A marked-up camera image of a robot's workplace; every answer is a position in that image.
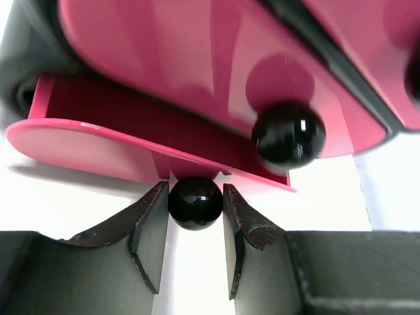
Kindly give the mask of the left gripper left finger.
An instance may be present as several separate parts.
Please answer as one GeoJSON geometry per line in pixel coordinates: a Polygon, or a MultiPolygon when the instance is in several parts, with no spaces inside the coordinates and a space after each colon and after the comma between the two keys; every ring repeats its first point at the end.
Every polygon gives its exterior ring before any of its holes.
{"type": "Polygon", "coordinates": [[[151,314],[159,293],[169,184],[68,240],[1,233],[2,314],[151,314]]]}

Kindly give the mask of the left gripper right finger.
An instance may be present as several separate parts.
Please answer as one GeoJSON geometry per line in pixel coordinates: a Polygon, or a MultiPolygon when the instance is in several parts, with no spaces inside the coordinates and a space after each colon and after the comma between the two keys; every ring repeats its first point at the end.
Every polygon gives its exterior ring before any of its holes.
{"type": "Polygon", "coordinates": [[[236,314],[418,314],[417,232],[286,231],[223,187],[236,314]]]}

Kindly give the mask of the black drawer cabinet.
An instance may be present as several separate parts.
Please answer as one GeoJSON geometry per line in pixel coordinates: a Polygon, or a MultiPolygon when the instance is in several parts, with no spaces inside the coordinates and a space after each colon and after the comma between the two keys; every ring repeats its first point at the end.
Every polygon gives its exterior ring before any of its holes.
{"type": "Polygon", "coordinates": [[[1,40],[1,100],[28,117],[41,73],[76,74],[84,65],[68,44],[57,1],[13,1],[1,40]]]}

